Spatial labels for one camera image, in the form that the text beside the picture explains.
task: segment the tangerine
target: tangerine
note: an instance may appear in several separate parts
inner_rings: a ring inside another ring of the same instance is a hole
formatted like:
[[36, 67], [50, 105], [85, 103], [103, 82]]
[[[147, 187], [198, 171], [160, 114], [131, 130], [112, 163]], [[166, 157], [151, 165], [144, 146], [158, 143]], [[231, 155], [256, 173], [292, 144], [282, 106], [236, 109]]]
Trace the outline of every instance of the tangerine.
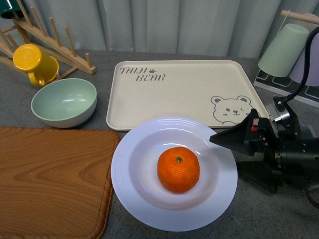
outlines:
[[195, 153], [185, 147], [164, 151], [158, 160], [158, 178], [173, 193], [185, 193], [199, 180], [199, 162]]

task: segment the mug handle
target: mug handle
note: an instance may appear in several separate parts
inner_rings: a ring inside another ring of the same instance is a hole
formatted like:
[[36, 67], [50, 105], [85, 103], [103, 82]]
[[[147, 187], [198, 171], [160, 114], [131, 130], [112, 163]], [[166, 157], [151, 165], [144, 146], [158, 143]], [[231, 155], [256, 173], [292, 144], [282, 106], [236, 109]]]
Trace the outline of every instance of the mug handle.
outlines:
[[29, 76], [31, 83], [34, 84], [35, 86], [43, 87], [45, 85], [45, 81], [44, 80], [38, 81], [35, 78], [35, 74], [33, 72], [28, 73], [28, 76]]

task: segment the black cable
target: black cable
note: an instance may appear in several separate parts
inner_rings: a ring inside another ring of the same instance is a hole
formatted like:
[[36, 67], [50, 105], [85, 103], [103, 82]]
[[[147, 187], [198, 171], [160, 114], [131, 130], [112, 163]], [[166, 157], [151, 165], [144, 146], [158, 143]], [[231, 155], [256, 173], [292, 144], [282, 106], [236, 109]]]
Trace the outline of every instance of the black cable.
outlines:
[[307, 79], [308, 79], [308, 75], [309, 75], [309, 69], [310, 69], [310, 49], [311, 49], [311, 44], [313, 42], [314, 37], [319, 33], [319, 27], [317, 27], [316, 29], [314, 29], [308, 36], [307, 40], [306, 40], [306, 44], [305, 44], [305, 66], [304, 66], [304, 75], [303, 78], [300, 82], [299, 87], [297, 88], [297, 90], [293, 93], [291, 93], [290, 95], [283, 97], [282, 103], [285, 104], [288, 101], [292, 100], [296, 95], [298, 95], [300, 93], [300, 91], [303, 89], [303, 87], [305, 86]]
[[305, 194], [309, 200], [309, 202], [316, 207], [317, 209], [319, 209], [319, 203], [314, 200], [310, 194], [310, 192], [312, 190], [318, 189], [319, 188], [319, 181], [318, 180], [313, 180], [313, 181], [308, 181], [305, 184]]

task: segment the cutting board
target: cutting board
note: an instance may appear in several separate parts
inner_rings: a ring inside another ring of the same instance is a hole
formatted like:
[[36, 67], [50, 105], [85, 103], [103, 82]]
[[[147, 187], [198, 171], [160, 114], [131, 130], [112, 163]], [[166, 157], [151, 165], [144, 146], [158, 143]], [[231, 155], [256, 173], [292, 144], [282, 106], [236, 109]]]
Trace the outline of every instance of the cutting board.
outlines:
[[0, 238], [102, 237], [119, 141], [109, 130], [0, 127]]

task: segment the bowl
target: bowl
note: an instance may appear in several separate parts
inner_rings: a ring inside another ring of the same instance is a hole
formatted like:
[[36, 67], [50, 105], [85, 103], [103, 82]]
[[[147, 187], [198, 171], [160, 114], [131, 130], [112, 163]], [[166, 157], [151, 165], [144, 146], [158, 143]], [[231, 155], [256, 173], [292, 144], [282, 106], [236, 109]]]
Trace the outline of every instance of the bowl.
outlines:
[[[215, 132], [192, 119], [163, 117], [129, 131], [118, 144], [111, 165], [114, 191], [136, 219], [153, 228], [184, 232], [219, 218], [237, 188], [231, 150], [209, 141]], [[157, 161], [165, 150], [182, 146], [199, 161], [200, 177], [188, 192], [166, 190], [157, 177]]]
[[94, 112], [97, 92], [86, 80], [67, 78], [48, 84], [31, 101], [35, 116], [57, 128], [70, 128], [86, 121]]

